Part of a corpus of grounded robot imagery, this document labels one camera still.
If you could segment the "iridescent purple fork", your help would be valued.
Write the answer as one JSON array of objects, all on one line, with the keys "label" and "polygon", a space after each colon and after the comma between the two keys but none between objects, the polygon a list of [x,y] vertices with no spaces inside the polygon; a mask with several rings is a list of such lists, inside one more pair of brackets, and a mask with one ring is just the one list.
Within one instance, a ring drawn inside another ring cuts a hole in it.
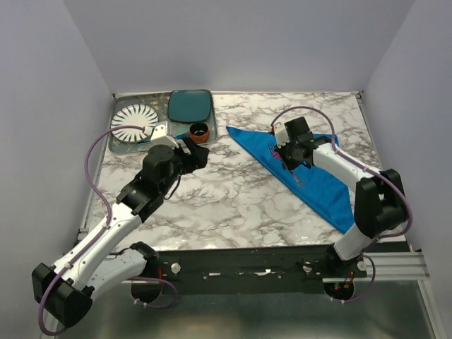
[{"label": "iridescent purple fork", "polygon": [[292,178],[296,181],[297,185],[300,188],[304,188],[304,182],[295,174],[295,172],[293,170],[288,169],[287,165],[285,164],[285,162],[281,158],[280,154],[276,151],[275,144],[274,143],[268,143],[268,149],[269,149],[269,152],[272,155],[272,157],[275,158],[276,160],[280,161],[280,163],[282,165],[282,168],[292,175]]}]

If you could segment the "teal square plate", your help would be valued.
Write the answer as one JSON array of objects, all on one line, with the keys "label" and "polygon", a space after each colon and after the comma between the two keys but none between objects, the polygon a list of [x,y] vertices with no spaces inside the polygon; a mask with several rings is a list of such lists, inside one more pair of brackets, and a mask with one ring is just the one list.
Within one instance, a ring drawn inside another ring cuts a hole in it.
[{"label": "teal square plate", "polygon": [[208,90],[174,90],[169,97],[167,116],[171,121],[193,124],[205,121],[212,107],[213,99]]}]

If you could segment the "orange brown mug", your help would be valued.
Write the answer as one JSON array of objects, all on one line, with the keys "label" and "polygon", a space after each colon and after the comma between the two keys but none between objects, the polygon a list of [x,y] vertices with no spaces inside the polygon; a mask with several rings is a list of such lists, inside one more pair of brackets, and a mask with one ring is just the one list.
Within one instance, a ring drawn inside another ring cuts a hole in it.
[{"label": "orange brown mug", "polygon": [[196,122],[190,126],[189,137],[196,144],[205,143],[210,137],[210,129],[207,124]]}]

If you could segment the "blue plastic fork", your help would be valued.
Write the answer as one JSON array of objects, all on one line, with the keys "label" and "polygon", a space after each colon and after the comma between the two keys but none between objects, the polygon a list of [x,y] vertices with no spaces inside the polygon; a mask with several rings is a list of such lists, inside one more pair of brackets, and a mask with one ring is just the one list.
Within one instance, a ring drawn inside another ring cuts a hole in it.
[{"label": "blue plastic fork", "polygon": [[[186,136],[189,136],[189,132],[182,133],[177,136],[173,136],[172,138],[174,140],[182,140]],[[139,141],[138,145],[147,145],[147,144],[151,144],[151,143],[157,143],[158,141],[161,141],[161,140],[162,140],[161,138],[149,138],[145,141]]]}]

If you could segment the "white striped round plate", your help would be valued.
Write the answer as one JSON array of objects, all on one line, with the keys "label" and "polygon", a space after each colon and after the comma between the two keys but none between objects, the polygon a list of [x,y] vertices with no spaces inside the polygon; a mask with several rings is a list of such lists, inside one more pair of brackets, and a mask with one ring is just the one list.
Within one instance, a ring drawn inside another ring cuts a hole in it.
[{"label": "white striped round plate", "polygon": [[[153,129],[159,122],[157,112],[149,105],[134,104],[120,109],[112,117],[110,128],[121,129],[112,132],[112,135],[124,143],[140,143],[150,137]],[[124,128],[124,126],[146,127],[148,133],[143,130]]]}]

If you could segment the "blue cloth napkin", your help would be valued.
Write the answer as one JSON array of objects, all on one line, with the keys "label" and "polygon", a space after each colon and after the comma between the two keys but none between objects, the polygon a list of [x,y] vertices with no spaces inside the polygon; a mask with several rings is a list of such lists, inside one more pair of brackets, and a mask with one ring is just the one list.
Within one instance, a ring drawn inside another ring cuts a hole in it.
[{"label": "blue cloth napkin", "polygon": [[318,167],[301,165],[287,171],[273,150],[275,136],[262,131],[247,131],[228,126],[227,132],[248,154],[282,182],[295,196],[339,232],[354,224],[348,187],[332,174]]}]

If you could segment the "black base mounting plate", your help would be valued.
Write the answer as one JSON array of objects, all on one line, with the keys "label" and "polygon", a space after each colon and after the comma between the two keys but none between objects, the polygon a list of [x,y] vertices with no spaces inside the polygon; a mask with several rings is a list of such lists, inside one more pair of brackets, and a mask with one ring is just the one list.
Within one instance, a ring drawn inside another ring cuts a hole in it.
[{"label": "black base mounting plate", "polygon": [[139,275],[162,278],[181,295],[260,293],[322,293],[326,281],[364,278],[358,259],[346,263],[331,258],[328,245],[276,246],[150,252],[146,244],[132,246],[144,255]]}]

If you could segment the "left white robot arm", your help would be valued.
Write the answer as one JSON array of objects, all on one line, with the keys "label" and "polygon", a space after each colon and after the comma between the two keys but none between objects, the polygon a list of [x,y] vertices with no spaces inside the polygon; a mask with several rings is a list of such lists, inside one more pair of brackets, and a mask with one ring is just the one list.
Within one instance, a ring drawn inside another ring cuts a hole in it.
[{"label": "left white robot arm", "polygon": [[38,323],[43,333],[43,315],[51,314],[65,328],[76,325],[90,310],[95,299],[120,282],[136,276],[151,278],[156,272],[155,252],[127,249],[116,258],[109,255],[163,203],[181,176],[203,169],[209,150],[189,137],[181,147],[165,136],[152,145],[143,158],[141,171],[107,206],[107,216],[66,255],[47,266],[39,264],[32,272],[35,301],[39,304]]}]

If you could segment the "aluminium frame rail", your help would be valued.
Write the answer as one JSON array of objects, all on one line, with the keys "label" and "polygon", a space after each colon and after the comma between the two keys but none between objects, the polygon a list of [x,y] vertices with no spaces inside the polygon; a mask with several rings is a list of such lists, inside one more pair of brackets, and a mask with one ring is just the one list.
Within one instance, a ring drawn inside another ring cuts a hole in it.
[{"label": "aluminium frame rail", "polygon": [[369,253],[376,269],[375,281],[428,280],[430,274],[421,252]]}]

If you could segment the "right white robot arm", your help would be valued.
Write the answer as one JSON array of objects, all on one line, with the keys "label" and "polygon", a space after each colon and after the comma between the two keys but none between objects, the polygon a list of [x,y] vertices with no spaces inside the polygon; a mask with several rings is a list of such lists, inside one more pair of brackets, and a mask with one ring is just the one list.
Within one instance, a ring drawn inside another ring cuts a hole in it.
[{"label": "right white robot arm", "polygon": [[335,277],[350,269],[350,261],[390,231],[411,219],[400,175],[368,166],[343,152],[332,137],[315,137],[305,118],[277,123],[271,128],[274,151],[283,167],[293,171],[303,165],[318,167],[345,184],[355,194],[354,224],[327,250],[326,271]]}]

